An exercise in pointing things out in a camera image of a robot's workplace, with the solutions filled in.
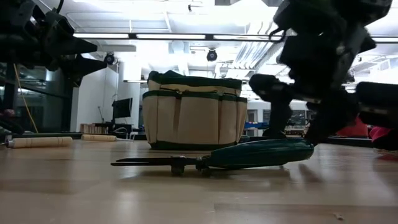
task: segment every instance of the computer monitor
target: computer monitor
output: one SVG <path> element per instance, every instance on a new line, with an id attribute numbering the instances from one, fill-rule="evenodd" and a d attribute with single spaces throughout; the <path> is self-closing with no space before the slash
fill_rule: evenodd
<path id="1" fill-rule="evenodd" d="M 132 98 L 113 101 L 113 120 L 115 118 L 127 118 L 131 116 Z"/>

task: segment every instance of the green handle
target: green handle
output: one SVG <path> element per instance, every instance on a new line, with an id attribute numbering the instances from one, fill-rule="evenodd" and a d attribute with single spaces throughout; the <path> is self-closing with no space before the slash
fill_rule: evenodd
<path id="1" fill-rule="evenodd" d="M 206 164 L 224 169 L 279 166 L 309 159 L 314 146 L 302 138 L 263 140 L 211 152 Z"/>

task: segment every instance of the red object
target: red object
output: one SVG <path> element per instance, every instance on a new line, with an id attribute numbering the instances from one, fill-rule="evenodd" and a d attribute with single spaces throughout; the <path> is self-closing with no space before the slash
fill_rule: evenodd
<path id="1" fill-rule="evenodd" d="M 338 136 L 345 136 L 345 137 L 354 137 L 354 136 L 368 136 L 368 126 L 362 123 L 359 117 L 355 118 L 355 124 L 347 126 L 336 134 Z"/>
<path id="2" fill-rule="evenodd" d="M 372 142 L 376 139 L 378 139 L 379 137 L 383 137 L 388 135 L 388 133 L 390 133 L 392 129 L 391 128 L 382 128 L 382 127 L 373 127 L 371 132 L 369 133 Z"/>

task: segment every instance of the black robotic part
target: black robotic part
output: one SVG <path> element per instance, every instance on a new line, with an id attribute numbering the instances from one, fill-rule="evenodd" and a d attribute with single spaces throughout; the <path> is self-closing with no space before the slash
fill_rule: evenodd
<path id="1" fill-rule="evenodd" d="M 363 26 L 383 18 L 391 8 L 392 0 L 333 0 L 332 5 L 348 22 L 360 22 Z"/>
<path id="2" fill-rule="evenodd" d="M 362 45 L 361 45 L 361 50 L 358 52 L 359 54 L 368 50 L 372 50 L 376 48 L 376 42 L 372 39 L 372 37 L 368 34 Z"/>
<path id="3" fill-rule="evenodd" d="M 338 56 L 338 43 L 328 41 L 325 36 L 298 35 L 287 38 L 280 55 L 280 62 L 291 70 L 289 76 L 302 83 L 317 83 L 324 90 L 331 83 Z"/>
<path id="4" fill-rule="evenodd" d="M 254 74 L 249 80 L 249 85 L 264 101 L 288 104 L 292 101 L 291 87 L 273 75 Z"/>
<path id="5" fill-rule="evenodd" d="M 331 30 L 342 33 L 346 25 L 328 1 L 308 0 L 283 1 L 274 15 L 274 22 L 282 30 L 315 35 Z"/>
<path id="6" fill-rule="evenodd" d="M 0 62 L 20 63 L 27 68 L 43 66 L 50 71 L 61 68 L 73 83 L 80 83 L 84 75 L 104 68 L 101 61 L 81 66 L 82 59 L 76 55 L 95 52 L 97 46 L 73 36 L 73 27 L 59 14 L 62 5 L 60 1 L 57 9 L 44 14 L 32 0 L 2 1 Z"/>
<path id="7" fill-rule="evenodd" d="M 359 106 L 354 95 L 345 90 L 332 90 L 318 105 L 305 138 L 313 144 L 320 143 L 354 121 L 358 113 Z"/>
<path id="8" fill-rule="evenodd" d="M 59 66 L 66 78 L 73 82 L 75 87 L 78 87 L 85 75 L 104 69 L 107 64 L 100 60 L 84 58 L 78 54 L 74 60 L 60 61 Z"/>
<path id="9" fill-rule="evenodd" d="M 356 87 L 360 104 L 359 117 L 366 124 L 398 127 L 398 85 L 361 82 Z"/>

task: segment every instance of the pillar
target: pillar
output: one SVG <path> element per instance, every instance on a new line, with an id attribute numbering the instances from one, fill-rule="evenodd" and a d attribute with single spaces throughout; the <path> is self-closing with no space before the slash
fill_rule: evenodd
<path id="1" fill-rule="evenodd" d="M 131 117 L 118 118 L 116 123 L 131 124 L 133 128 L 139 125 L 140 83 L 125 82 L 141 79 L 141 66 L 135 57 L 124 59 L 119 63 L 119 82 L 117 100 L 132 98 Z"/>

